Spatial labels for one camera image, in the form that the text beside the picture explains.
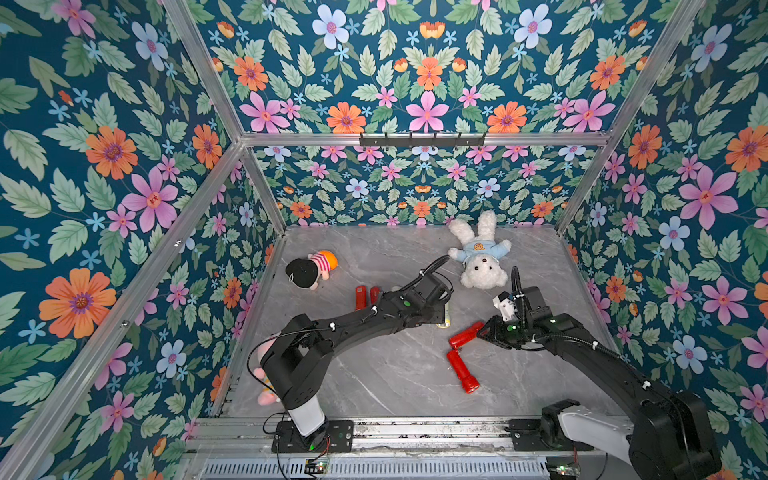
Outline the red flashlight white rim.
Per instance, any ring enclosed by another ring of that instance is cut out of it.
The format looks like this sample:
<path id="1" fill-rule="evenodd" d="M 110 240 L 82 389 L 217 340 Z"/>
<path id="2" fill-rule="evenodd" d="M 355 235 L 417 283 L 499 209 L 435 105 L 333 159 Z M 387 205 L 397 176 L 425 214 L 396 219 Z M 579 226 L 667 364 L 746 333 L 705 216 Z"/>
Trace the red flashlight white rim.
<path id="1" fill-rule="evenodd" d="M 362 310 L 368 307 L 367 287 L 360 285 L 355 288 L 355 309 Z"/>

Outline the pale green flashlight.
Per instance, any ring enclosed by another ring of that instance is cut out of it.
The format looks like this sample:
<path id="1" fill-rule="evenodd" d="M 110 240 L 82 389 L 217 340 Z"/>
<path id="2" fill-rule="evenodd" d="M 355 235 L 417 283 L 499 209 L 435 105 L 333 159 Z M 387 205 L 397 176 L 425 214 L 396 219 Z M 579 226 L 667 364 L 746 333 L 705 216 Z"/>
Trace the pale green flashlight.
<path id="1" fill-rule="evenodd" d="M 448 329 L 451 326 L 450 305 L 446 303 L 443 308 L 443 321 L 436 324 L 439 329 Z"/>

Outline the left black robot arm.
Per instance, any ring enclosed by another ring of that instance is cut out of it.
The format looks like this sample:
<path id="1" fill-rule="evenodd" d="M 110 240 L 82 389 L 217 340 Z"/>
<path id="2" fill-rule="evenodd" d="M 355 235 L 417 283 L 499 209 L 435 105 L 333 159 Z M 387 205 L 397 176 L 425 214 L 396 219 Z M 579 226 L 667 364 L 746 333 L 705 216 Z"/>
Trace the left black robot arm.
<path id="1" fill-rule="evenodd" d="M 301 437 L 313 441 L 326 429 L 317 395 L 336 356 L 377 337 L 444 323 L 452 293 L 440 277 L 424 275 L 365 309 L 320 320 L 298 315 L 270 339 L 259 366 Z"/>

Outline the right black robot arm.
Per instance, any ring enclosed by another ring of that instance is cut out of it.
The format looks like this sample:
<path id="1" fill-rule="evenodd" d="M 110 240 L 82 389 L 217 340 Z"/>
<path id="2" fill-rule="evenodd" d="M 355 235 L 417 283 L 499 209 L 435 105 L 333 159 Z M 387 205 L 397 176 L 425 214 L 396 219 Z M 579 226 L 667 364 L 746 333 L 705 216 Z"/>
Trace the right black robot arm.
<path id="1" fill-rule="evenodd" d="M 575 366 L 624 412 L 630 425 L 600 425 L 575 400 L 542 410 L 541 441 L 552 447 L 582 443 L 631 465 L 642 479 L 705 479 L 722 469 L 705 402 L 651 380 L 605 347 L 569 314 L 525 324 L 496 315 L 478 338 L 504 349 L 534 343 Z"/>

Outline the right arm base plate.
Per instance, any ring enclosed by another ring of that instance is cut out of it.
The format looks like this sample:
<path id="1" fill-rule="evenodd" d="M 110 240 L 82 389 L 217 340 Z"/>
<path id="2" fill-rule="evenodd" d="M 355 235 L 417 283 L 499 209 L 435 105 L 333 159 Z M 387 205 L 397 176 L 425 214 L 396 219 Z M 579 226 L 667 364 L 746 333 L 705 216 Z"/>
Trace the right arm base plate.
<path id="1" fill-rule="evenodd" d="M 582 442 L 574 442 L 562 434 L 551 434 L 541 426 L 540 418 L 517 418 L 508 421 L 505 431 L 514 449 L 520 452 L 548 451 L 591 452 L 594 448 Z"/>

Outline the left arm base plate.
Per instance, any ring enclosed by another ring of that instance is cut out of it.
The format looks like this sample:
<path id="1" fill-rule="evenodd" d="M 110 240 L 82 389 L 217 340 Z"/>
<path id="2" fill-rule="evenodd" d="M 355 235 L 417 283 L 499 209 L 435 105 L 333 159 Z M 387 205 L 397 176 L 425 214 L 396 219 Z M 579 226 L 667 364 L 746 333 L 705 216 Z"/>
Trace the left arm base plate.
<path id="1" fill-rule="evenodd" d="M 273 436 L 273 453 L 349 453 L 355 423 L 352 420 L 326 421 L 317 431 L 302 436 L 290 420 L 280 421 Z"/>

